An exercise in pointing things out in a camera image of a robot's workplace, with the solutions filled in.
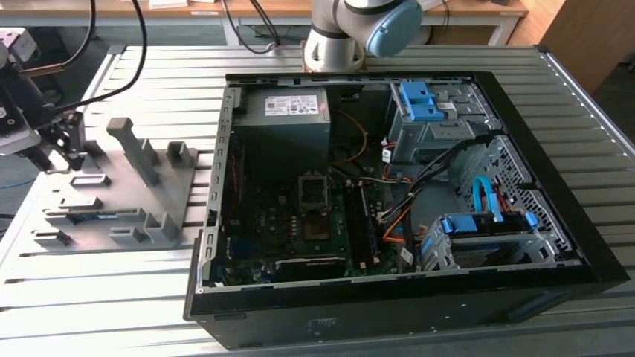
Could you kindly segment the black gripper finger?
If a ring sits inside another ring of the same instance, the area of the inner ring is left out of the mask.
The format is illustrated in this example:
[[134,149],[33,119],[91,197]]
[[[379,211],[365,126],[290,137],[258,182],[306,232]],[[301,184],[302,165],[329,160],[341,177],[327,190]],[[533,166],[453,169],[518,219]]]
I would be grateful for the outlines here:
[[51,161],[53,148],[49,144],[38,144],[27,149],[27,158],[34,166],[46,173],[54,173],[57,171],[57,165]]
[[57,144],[61,147],[63,158],[73,170],[81,170],[83,166],[81,153],[86,141],[83,113],[77,110],[63,112],[54,129],[57,130]]

